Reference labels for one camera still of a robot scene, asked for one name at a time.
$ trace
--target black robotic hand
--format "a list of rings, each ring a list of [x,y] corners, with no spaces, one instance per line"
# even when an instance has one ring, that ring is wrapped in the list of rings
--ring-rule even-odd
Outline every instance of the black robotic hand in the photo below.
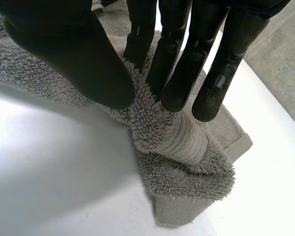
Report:
[[[147,82],[163,107],[170,112],[184,107],[226,17],[219,50],[192,108],[196,119],[214,119],[249,45],[289,1],[159,0],[163,29]],[[124,56],[140,70],[154,36],[156,3],[127,0],[132,27]],[[189,37],[174,70],[190,9]]]
[[[11,38],[85,97],[116,109],[135,96],[130,75],[91,12],[92,0],[0,0]]]

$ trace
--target gray towel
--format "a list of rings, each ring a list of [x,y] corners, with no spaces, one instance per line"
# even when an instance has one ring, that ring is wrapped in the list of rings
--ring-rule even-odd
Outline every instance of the gray towel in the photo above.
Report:
[[[122,55],[130,29],[126,5],[119,1],[98,17]],[[1,23],[0,16],[1,84],[74,109],[92,104],[61,75],[18,47]],[[230,193],[235,175],[232,162],[252,143],[224,107],[212,122],[193,119],[190,110],[195,93],[179,113],[169,113],[154,101],[145,77],[159,35],[158,32],[143,74],[124,60],[136,89],[132,105],[124,111],[103,108],[130,127],[144,183],[155,200],[158,222],[179,226],[190,223],[214,201]],[[204,78],[202,72],[196,90]]]

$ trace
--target white surface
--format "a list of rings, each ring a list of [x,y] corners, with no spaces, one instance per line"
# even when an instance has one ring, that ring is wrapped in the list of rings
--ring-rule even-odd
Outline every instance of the white surface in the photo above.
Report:
[[[225,105],[254,145],[232,194],[179,229],[155,224],[126,127],[97,107],[8,93],[0,86],[0,236],[295,236],[295,123],[245,62]]]

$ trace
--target gray floor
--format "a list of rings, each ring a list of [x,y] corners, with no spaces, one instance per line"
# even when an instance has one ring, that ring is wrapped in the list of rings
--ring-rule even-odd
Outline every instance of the gray floor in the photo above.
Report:
[[[295,0],[271,19],[244,59],[295,120]]]

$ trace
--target terry cloth towel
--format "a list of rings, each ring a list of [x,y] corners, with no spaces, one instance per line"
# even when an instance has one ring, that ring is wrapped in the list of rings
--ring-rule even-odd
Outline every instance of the terry cloth towel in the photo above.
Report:
[[[98,18],[122,55],[130,31],[124,1],[106,7]],[[130,128],[158,222],[179,226],[230,193],[235,175],[232,163],[252,142],[224,107],[212,122],[196,121],[190,112],[196,93],[179,113],[169,113],[154,101],[145,77],[159,36],[157,32],[142,74],[124,60],[136,89],[132,105],[124,111],[102,107]],[[204,78],[202,72],[196,90]],[[0,83],[73,109],[93,104],[52,68],[17,46],[3,30],[1,16]]]

